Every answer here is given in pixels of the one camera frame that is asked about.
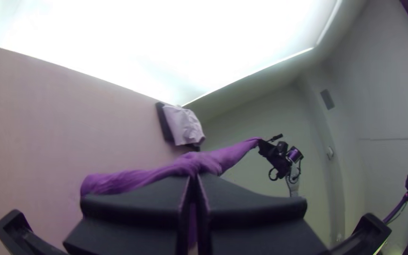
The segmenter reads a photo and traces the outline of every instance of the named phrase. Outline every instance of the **black foam pad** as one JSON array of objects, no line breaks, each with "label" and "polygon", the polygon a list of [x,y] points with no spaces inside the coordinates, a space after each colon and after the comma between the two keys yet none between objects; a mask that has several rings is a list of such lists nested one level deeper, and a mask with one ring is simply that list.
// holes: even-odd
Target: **black foam pad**
[{"label": "black foam pad", "polygon": [[321,254],[325,245],[303,220],[306,199],[264,196],[219,177],[197,183],[199,252],[207,255]]},{"label": "black foam pad", "polygon": [[186,254],[190,189],[190,178],[168,177],[123,194],[87,195],[64,247],[73,255]]},{"label": "black foam pad", "polygon": [[211,174],[200,175],[198,182],[212,229],[273,224],[301,219],[306,213],[302,197],[264,196]]}]

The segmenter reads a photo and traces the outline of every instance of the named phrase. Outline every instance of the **ceiling light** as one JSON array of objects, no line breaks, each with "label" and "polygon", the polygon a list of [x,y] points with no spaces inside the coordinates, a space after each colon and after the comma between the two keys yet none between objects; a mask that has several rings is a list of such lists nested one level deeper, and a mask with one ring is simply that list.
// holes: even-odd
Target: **ceiling light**
[{"label": "ceiling light", "polygon": [[0,0],[0,47],[183,105],[313,49],[339,3]]}]

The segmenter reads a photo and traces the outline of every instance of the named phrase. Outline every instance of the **wall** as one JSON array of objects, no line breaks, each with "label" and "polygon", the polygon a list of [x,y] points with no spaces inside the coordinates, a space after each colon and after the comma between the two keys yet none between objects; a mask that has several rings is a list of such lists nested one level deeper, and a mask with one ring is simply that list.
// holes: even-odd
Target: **wall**
[{"label": "wall", "polygon": [[[62,248],[94,172],[145,169],[182,151],[165,144],[155,99],[0,49],[0,218],[21,210]],[[0,254],[7,251],[0,242]]]},{"label": "wall", "polygon": [[[405,192],[408,174],[408,15],[401,3],[369,1],[325,66],[354,125],[367,174],[366,209],[383,218]],[[390,243],[401,252],[408,205],[390,227]]]},{"label": "wall", "polygon": [[[329,201],[326,189],[325,162],[316,144],[316,133],[303,94],[295,87],[282,88],[268,96],[246,103],[203,124],[207,140],[204,150],[213,150],[254,136],[270,138],[279,133],[299,148],[302,161],[300,195],[308,200],[305,219],[321,240],[330,243]],[[267,160],[257,150],[250,151],[223,178],[269,196],[289,196],[284,180],[270,181]]]},{"label": "wall", "polygon": [[[335,84],[325,69],[315,66],[302,73],[298,85],[307,97],[325,149],[335,153],[329,162],[335,199],[336,231],[341,238],[350,236],[358,221],[366,213],[366,175],[361,155],[356,147],[353,125],[344,102],[334,90]],[[320,92],[328,89],[335,103],[327,110]]]}]

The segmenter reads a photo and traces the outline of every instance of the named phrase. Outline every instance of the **pink wall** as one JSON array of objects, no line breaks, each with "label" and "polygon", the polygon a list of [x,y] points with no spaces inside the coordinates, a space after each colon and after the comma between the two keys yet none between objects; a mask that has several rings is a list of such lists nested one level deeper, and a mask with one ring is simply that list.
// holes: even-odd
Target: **pink wall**
[{"label": "pink wall", "polygon": [[153,168],[183,152],[163,141],[156,102],[0,49],[0,218],[17,208],[38,236],[62,248],[82,216],[85,175]]}]

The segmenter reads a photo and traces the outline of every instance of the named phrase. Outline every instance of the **purple cloth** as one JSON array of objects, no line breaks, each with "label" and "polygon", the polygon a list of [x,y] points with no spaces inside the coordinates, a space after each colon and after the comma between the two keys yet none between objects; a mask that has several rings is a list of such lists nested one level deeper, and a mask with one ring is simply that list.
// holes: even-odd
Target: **purple cloth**
[{"label": "purple cloth", "polygon": [[[188,152],[171,165],[153,170],[124,170],[111,174],[88,175],[81,184],[81,196],[87,194],[109,195],[128,192],[171,175],[196,177],[208,172],[220,175],[239,162],[245,154],[257,146],[260,138],[254,137],[241,143],[211,152]],[[188,247],[196,242],[196,206],[190,206]]]}]

